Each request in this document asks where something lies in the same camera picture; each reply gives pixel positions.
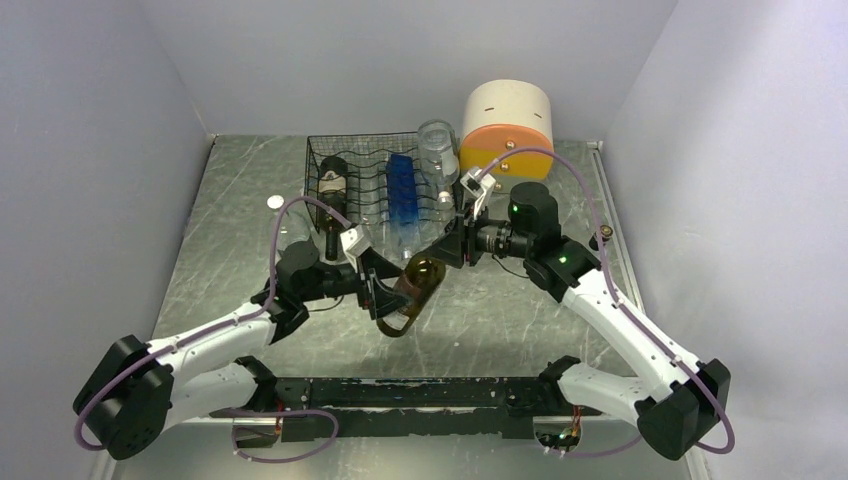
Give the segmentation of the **blue square bottle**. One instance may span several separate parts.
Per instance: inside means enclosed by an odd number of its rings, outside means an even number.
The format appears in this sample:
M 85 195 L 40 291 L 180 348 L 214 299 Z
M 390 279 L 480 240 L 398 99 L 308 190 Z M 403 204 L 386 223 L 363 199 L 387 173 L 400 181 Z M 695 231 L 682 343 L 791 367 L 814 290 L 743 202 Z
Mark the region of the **blue square bottle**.
M 420 250 L 420 216 L 413 159 L 391 154 L 386 166 L 389 223 L 394 249 L 404 261 Z

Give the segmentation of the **clear glass bottle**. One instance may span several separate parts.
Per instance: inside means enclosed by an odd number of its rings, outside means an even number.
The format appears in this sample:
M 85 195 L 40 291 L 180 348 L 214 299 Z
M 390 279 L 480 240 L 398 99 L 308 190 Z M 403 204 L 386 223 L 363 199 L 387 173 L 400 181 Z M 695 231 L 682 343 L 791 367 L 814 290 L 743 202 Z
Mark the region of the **clear glass bottle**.
M 363 201 L 360 206 L 360 220 L 376 245 L 386 243 L 388 211 L 380 197 Z

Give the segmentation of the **round clear bottle silver cap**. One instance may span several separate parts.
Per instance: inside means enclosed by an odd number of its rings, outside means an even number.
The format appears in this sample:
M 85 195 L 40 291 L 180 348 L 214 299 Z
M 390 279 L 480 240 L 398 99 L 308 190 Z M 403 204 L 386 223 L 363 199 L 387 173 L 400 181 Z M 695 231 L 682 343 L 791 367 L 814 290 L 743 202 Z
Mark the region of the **round clear bottle silver cap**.
M 434 190 L 437 208 L 452 209 L 453 185 L 459 176 L 454 129 L 444 120 L 428 120 L 418 128 L 417 141 L 422 174 Z

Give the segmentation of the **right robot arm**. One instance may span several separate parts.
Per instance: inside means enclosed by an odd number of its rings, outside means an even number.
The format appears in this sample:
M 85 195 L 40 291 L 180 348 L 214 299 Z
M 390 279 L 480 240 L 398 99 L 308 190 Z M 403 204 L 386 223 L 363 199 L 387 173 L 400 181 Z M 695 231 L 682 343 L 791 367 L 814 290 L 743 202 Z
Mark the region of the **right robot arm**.
M 485 254 L 520 259 L 536 287 L 583 318 L 634 372 L 613 375 L 565 356 L 542 375 L 542 406 L 553 414 L 589 407 L 623 420 L 668 460 L 699 446 L 726 414 L 729 369 L 681 347 L 624 296 L 596 252 L 563 234 L 558 202 L 546 186 L 514 186 L 505 220 L 474 207 L 467 203 L 427 253 L 454 268 L 473 266 Z

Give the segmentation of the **green wine bottle label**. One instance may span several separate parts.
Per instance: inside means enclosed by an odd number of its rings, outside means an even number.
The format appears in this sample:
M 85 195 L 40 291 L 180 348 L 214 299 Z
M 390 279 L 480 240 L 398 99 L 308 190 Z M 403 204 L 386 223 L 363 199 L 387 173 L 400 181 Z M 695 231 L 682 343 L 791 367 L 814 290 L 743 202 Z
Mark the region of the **green wine bottle label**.
M 411 257 L 393 286 L 394 292 L 406 295 L 409 301 L 376 321 L 380 332 L 393 338 L 405 335 L 441 286 L 446 271 L 443 261 L 423 252 Z

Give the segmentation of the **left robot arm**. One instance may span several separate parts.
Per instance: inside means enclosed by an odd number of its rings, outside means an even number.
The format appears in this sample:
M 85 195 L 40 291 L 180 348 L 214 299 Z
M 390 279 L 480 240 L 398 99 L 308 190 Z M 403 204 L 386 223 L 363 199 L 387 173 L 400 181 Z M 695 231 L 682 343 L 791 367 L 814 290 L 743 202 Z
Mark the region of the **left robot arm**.
M 329 265 L 310 241 L 286 246 L 265 288 L 234 311 L 170 337 L 115 341 L 73 402 L 76 442 L 124 460 L 196 417 L 272 412 L 277 378 L 254 352 L 302 326 L 309 301 L 355 295 L 373 319 L 406 307 L 411 295 L 385 283 L 401 274 L 371 247 L 350 264 Z

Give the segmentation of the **dark green wine bottle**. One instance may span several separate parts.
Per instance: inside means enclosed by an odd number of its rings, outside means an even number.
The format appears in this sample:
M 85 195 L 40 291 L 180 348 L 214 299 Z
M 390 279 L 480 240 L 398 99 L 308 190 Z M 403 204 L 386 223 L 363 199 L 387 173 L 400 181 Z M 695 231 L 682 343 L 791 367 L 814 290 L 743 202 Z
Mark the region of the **dark green wine bottle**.
M 348 163 L 338 156 L 326 157 L 319 166 L 318 199 L 342 217 L 346 214 Z M 325 258 L 336 261 L 341 224 L 324 210 L 319 212 L 319 229 L 324 234 Z

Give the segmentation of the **clear bottle gold top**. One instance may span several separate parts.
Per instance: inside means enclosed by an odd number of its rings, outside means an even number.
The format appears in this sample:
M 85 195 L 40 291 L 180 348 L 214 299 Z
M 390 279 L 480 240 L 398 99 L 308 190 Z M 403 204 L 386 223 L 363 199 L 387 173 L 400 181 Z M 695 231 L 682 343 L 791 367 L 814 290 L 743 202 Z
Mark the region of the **clear bottle gold top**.
M 602 224 L 598 231 L 594 232 L 588 241 L 588 246 L 595 252 L 600 251 L 600 247 L 605 245 L 614 235 L 614 230 L 611 226 Z

